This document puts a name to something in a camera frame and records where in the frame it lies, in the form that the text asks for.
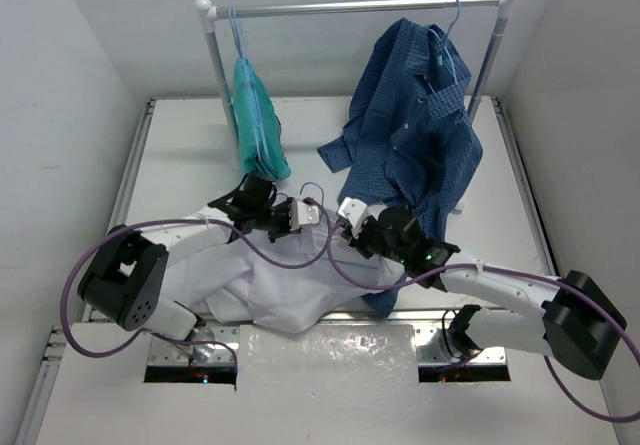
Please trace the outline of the light blue wire hanger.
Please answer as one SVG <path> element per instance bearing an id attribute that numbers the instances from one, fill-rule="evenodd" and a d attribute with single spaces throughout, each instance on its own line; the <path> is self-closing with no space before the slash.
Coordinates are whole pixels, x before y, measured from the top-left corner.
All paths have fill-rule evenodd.
<path id="1" fill-rule="evenodd" d="M 325 209 L 326 194 L 324 188 L 319 183 L 315 181 L 302 183 L 299 188 L 299 196 L 306 201 L 315 203 L 319 209 Z"/>

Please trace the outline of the white shirt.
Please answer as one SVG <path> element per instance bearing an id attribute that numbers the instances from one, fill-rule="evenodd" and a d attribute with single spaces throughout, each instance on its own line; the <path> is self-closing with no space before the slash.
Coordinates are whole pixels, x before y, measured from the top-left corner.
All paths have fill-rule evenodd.
<path id="1" fill-rule="evenodd" d="M 189 308 L 204 304 L 222 322 L 298 333 L 371 286 L 395 284 L 403 274 L 400 264 L 365 259 L 318 225 L 274 243 L 253 231 L 226 248 L 211 247 L 167 269 L 162 293 Z"/>

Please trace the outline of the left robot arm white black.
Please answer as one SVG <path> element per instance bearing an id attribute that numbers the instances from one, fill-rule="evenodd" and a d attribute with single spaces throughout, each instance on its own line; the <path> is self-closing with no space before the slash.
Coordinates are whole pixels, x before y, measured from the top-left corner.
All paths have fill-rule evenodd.
<path id="1" fill-rule="evenodd" d="M 254 230 L 270 241 L 319 223 L 319 208 L 286 196 L 277 200 L 273 182 L 245 176 L 231 192 L 199 212 L 150 227 L 119 226 L 101 245 L 81 278 L 77 293 L 125 331 L 146 329 L 171 340 L 187 341 L 202 319 L 162 293 L 166 270 L 186 264 L 211 247 L 228 244 Z"/>

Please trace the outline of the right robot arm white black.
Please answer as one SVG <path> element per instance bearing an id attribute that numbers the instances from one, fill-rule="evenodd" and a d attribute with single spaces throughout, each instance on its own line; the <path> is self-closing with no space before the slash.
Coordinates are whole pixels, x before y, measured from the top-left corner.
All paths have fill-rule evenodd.
<path id="1" fill-rule="evenodd" d="M 426 236 L 402 207 L 373 215 L 364 202 L 346 199 L 337 215 L 343 238 L 365 258 L 401 265 L 410 283 L 425 289 L 477 298 L 446 324 L 445 357 L 503 347 L 552 357 L 585 379 L 603 377 L 626 321 L 587 274 L 536 276 L 491 265 Z"/>

